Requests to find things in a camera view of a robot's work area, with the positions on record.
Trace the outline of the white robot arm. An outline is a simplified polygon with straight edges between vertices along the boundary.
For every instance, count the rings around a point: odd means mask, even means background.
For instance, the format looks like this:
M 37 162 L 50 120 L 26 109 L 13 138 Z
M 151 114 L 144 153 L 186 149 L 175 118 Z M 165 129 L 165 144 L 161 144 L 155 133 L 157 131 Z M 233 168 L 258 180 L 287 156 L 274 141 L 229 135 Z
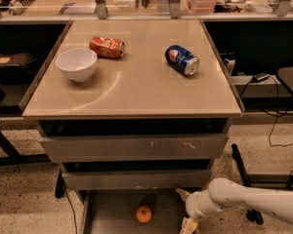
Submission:
M 189 193 L 178 188 L 177 192 L 185 202 L 188 214 L 188 217 L 183 219 L 180 234 L 192 234 L 201 220 L 238 206 L 293 225 L 293 191 L 246 187 L 217 177 L 202 191 Z

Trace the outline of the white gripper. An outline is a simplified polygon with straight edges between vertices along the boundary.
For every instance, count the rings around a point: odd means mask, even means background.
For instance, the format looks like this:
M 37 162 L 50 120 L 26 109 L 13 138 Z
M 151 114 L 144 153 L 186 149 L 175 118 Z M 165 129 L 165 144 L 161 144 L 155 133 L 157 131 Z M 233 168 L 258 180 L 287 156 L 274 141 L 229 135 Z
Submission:
M 189 217 L 184 217 L 179 234 L 194 234 L 198 227 L 198 220 L 220 213 L 225 208 L 212 200 L 208 190 L 189 193 L 177 188 L 176 192 L 186 201 L 186 212 Z

